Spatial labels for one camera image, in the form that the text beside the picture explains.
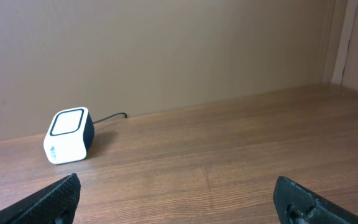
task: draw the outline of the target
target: brown wooden surface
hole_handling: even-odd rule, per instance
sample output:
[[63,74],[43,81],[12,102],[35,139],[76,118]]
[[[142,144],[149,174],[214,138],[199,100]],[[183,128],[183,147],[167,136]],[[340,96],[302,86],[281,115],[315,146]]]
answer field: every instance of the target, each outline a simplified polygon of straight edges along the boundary
[[278,223],[285,175],[358,215],[358,93],[337,87],[101,123],[88,157],[60,166],[43,139],[0,142],[0,209],[76,172],[75,223]]

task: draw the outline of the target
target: logo on device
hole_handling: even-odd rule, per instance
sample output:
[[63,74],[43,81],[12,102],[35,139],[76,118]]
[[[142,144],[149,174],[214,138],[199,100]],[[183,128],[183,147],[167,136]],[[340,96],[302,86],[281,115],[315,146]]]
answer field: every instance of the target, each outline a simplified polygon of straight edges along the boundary
[[52,158],[55,160],[56,159],[55,146],[52,146],[50,148],[50,153],[52,154]]

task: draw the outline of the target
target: wood grain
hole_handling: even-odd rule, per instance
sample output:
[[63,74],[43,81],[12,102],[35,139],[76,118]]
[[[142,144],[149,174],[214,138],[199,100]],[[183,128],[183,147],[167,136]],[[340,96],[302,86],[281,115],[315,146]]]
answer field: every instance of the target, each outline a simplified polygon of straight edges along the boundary
[[0,142],[0,209],[76,172],[75,223],[278,223],[285,175],[358,215],[358,93],[307,86],[96,125],[55,166],[43,135]]

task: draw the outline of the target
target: white trim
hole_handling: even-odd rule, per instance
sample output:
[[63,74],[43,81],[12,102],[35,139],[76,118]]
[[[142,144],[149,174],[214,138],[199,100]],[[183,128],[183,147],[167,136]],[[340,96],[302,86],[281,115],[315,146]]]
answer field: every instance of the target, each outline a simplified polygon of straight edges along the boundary
[[339,40],[338,52],[336,55],[335,68],[333,73],[334,84],[341,84],[343,71],[346,65],[347,50],[352,36],[354,19],[356,18],[358,0],[347,0],[345,18],[343,20],[341,39]]

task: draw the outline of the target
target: wooden table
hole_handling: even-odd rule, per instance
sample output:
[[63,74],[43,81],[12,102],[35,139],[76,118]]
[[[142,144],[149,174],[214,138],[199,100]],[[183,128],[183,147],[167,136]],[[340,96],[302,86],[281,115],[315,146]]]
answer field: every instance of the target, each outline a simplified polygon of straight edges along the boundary
[[308,86],[105,122],[55,166],[44,135],[0,142],[0,209],[76,172],[75,223],[278,223],[285,175],[358,215],[358,93]]

